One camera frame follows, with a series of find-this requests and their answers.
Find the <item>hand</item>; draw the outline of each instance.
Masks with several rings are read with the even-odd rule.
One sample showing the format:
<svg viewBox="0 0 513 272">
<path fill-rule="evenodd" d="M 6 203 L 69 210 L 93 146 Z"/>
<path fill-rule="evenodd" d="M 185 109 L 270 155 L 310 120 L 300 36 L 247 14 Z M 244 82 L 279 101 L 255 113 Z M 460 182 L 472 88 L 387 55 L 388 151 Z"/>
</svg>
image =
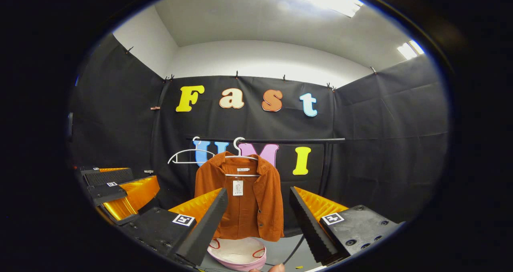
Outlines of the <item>hand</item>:
<svg viewBox="0 0 513 272">
<path fill-rule="evenodd" d="M 262 272 L 260 270 L 251 269 L 249 272 Z M 269 272 L 285 272 L 285 266 L 283 264 L 278 264 L 276 266 L 273 266 Z"/>
</svg>

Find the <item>brown corduroy jacket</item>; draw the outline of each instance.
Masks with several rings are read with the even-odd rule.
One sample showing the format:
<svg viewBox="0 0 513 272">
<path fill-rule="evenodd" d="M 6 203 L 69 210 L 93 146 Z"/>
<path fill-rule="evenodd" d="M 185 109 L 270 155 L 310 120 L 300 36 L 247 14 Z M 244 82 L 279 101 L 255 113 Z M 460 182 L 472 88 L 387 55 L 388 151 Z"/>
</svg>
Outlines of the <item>brown corduroy jacket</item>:
<svg viewBox="0 0 513 272">
<path fill-rule="evenodd" d="M 196 173 L 194 197 L 226 188 L 228 207 L 214 233 L 214 238 L 243 239 L 259 237 L 278 241 L 283 234 L 283 201 L 280 174 L 259 155 L 254 159 L 225 158 L 233 155 L 223 152 L 205 162 Z M 233 177 L 225 174 L 260 175 Z M 233 181 L 242 181 L 242 195 L 233 195 Z"/>
</svg>

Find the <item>orange letter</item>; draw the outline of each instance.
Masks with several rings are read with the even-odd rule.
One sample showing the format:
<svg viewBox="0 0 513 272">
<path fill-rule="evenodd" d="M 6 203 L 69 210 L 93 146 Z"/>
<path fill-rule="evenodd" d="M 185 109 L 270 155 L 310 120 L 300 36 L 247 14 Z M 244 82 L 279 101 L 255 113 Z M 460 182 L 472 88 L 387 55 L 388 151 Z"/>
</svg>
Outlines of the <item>orange letter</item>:
<svg viewBox="0 0 513 272">
<path fill-rule="evenodd" d="M 236 88 L 230 88 L 224 90 L 221 95 L 222 97 L 219 100 L 219 105 L 222 108 L 229 109 L 231 107 L 240 109 L 242 106 L 244 106 L 244 102 L 242 102 L 242 91 Z"/>
<path fill-rule="evenodd" d="M 267 90 L 264 93 L 264 102 L 262 102 L 262 109 L 264 111 L 278 112 L 282 108 L 281 99 L 283 94 L 277 90 Z"/>
</svg>

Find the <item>cable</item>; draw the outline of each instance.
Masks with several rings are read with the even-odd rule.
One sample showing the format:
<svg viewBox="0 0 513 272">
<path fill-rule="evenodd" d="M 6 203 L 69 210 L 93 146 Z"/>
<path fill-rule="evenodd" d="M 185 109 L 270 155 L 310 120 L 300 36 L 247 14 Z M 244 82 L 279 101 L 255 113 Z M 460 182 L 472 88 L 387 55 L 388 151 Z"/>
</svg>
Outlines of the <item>cable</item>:
<svg viewBox="0 0 513 272">
<path fill-rule="evenodd" d="M 305 236 L 302 235 L 301 239 L 299 239 L 299 242 L 295 245 L 294 250 L 292 250 L 292 253 L 290 253 L 289 257 L 287 257 L 287 259 L 285 261 L 283 261 L 283 265 L 285 265 L 289 261 L 289 259 L 294 255 L 294 253 L 297 251 L 299 246 L 301 246 L 301 243 L 303 242 L 304 239 L 305 239 Z M 269 264 L 269 263 L 265 263 L 265 264 L 270 265 L 270 266 L 276 266 L 276 264 Z"/>
<path fill-rule="evenodd" d="M 297 243 L 297 245 L 295 245 L 295 248 L 294 250 L 292 251 L 292 253 L 290 253 L 289 257 L 287 258 L 287 260 L 285 260 L 283 262 L 283 265 L 285 265 L 285 263 L 287 263 L 289 261 L 289 259 L 294 255 L 294 253 L 297 251 L 297 249 L 299 248 L 299 246 L 301 245 L 301 243 L 303 242 L 303 240 L 305 239 L 305 236 L 302 235 L 301 236 L 301 239 L 299 240 L 299 242 Z"/>
</svg>

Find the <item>finger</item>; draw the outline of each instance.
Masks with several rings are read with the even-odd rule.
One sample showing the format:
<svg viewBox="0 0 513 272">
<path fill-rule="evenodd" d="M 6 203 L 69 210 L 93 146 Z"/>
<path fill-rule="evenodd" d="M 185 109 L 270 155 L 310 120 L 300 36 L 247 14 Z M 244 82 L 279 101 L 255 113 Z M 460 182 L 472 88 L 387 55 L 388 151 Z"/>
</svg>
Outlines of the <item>finger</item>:
<svg viewBox="0 0 513 272">
<path fill-rule="evenodd" d="M 271 268 L 269 272 L 285 272 L 285 266 L 283 264 L 273 266 L 273 268 Z"/>
</svg>

